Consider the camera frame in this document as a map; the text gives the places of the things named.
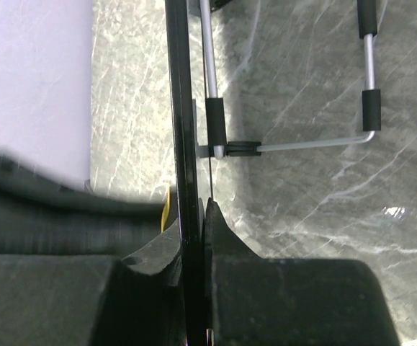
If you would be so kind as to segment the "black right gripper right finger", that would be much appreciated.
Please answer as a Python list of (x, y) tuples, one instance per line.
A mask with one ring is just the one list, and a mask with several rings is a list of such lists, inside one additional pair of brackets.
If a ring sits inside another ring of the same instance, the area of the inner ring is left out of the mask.
[(398, 345), (374, 272), (355, 259), (263, 258), (210, 200), (206, 296), (216, 345)]

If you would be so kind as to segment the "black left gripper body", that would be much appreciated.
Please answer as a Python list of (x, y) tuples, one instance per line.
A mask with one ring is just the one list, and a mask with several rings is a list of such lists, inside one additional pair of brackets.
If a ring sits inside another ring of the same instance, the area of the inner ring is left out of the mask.
[(0, 154), (0, 254), (126, 255), (160, 234), (163, 207), (75, 190)]

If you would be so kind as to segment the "black framed small whiteboard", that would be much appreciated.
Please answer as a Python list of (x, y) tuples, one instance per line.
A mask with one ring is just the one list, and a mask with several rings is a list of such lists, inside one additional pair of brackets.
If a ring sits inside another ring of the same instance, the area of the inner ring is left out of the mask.
[(166, 1), (165, 13), (187, 344), (210, 345), (202, 241), (203, 209), (199, 204), (197, 186), (187, 3)]

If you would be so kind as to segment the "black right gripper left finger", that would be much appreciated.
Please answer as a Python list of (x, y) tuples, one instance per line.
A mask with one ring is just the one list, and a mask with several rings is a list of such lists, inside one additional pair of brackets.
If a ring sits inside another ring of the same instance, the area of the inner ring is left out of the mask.
[(0, 223), (0, 345), (185, 345), (179, 226), (126, 257)]

